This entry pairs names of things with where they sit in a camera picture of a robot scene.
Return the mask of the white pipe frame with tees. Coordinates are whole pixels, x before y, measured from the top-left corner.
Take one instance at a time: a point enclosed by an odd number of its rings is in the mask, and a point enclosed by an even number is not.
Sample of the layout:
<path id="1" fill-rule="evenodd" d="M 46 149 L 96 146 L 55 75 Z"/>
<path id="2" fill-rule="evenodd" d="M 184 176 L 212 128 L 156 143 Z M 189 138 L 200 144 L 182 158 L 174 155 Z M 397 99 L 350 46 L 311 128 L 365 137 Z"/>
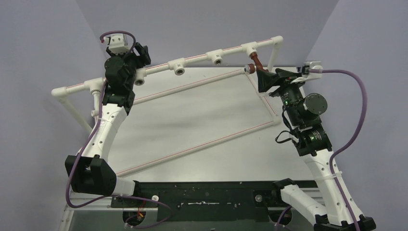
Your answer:
<path id="1" fill-rule="evenodd" d="M 137 71 L 133 106 L 121 124 L 107 163 L 117 176 L 142 181 L 242 180 L 251 164 L 250 151 L 269 131 L 282 127 L 274 105 L 259 93 L 255 76 L 244 67 L 249 55 L 272 47 L 271 68 L 282 36 L 204 54 L 171 60 Z M 87 133 L 94 129 L 69 101 L 88 91 L 94 99 L 91 117 L 97 122 L 105 78 L 55 88 L 52 96 Z"/>

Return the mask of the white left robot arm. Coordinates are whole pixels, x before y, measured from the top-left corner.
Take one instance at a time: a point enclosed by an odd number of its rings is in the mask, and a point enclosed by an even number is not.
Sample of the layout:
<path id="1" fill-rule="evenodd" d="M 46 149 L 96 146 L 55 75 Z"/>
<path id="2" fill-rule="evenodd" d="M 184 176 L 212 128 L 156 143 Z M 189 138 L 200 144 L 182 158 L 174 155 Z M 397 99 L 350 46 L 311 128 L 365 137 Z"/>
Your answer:
<path id="1" fill-rule="evenodd" d="M 65 168 L 68 187 L 76 193 L 123 196 L 129 206 L 142 202 L 138 182 L 118 177 L 107 163 L 115 136 L 133 106 L 137 70 L 151 63 L 147 46 L 139 43 L 130 53 L 110 55 L 105 63 L 105 81 L 99 100 L 96 125 L 76 156 L 69 155 Z"/>

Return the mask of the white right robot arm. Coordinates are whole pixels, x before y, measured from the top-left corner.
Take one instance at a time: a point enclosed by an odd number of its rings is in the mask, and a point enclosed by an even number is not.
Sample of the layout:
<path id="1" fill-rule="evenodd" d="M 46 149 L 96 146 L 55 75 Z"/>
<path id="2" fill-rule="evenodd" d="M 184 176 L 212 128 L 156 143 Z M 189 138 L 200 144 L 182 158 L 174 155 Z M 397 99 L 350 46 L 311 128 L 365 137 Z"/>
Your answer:
<path id="1" fill-rule="evenodd" d="M 334 160 L 339 151 L 333 150 L 320 119 L 328 108 L 326 99 L 318 93 L 304 96 L 300 90 L 307 81 L 321 78 L 325 70 L 317 66 L 301 72 L 278 68 L 275 72 L 258 70 L 256 74 L 260 93 L 280 97 L 288 140 L 312 173 L 323 199 L 323 203 L 317 202 L 293 180 L 284 179 L 274 182 L 271 201 L 294 208 L 316 231 L 374 230 L 373 218 L 358 208 Z"/>

